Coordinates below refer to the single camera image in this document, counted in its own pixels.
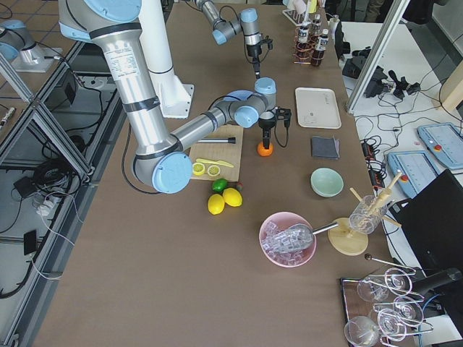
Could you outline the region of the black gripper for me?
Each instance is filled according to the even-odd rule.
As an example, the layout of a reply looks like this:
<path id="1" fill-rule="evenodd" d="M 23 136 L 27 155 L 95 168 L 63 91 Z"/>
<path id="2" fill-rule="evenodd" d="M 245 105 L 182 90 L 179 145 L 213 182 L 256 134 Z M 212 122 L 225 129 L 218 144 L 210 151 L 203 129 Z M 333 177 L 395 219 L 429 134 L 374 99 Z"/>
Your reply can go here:
<path id="1" fill-rule="evenodd" d="M 249 34 L 246 35 L 247 61 L 253 64 L 255 78 L 260 79 L 260 55 L 262 45 L 267 45 L 268 51 L 273 49 L 273 40 L 268 35 Z"/>
<path id="2" fill-rule="evenodd" d="M 277 122 L 282 120 L 286 130 L 289 129 L 291 123 L 292 112 L 289 108 L 275 107 L 271 111 L 263 113 L 258 119 L 258 126 L 263 132 L 263 148 L 269 149 L 271 145 L 271 129 L 277 125 Z"/>

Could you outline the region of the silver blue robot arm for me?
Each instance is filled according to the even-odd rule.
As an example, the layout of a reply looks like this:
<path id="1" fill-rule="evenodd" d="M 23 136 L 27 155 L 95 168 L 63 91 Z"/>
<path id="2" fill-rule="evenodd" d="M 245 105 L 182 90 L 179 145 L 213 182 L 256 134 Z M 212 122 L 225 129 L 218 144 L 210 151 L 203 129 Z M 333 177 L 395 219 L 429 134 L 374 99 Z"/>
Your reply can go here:
<path id="1" fill-rule="evenodd" d="M 187 186 L 187 148 L 224 124 L 248 128 L 276 109 L 276 83 L 259 77 L 245 99 L 226 96 L 169 131 L 163 112 L 186 104 L 190 94 L 174 73 L 159 1 L 60 1 L 59 24 L 63 36 L 101 48 L 137 139 L 133 174 L 157 193 Z"/>
<path id="2" fill-rule="evenodd" d="M 212 35 L 218 45 L 228 43 L 238 35 L 243 37 L 246 61 L 252 65 L 255 78 L 261 76 L 261 63 L 273 49 L 273 39 L 262 34 L 255 8 L 237 13 L 231 6 L 223 5 L 217 9 L 213 1 L 185 1 L 192 9 L 204 14 L 212 27 Z"/>

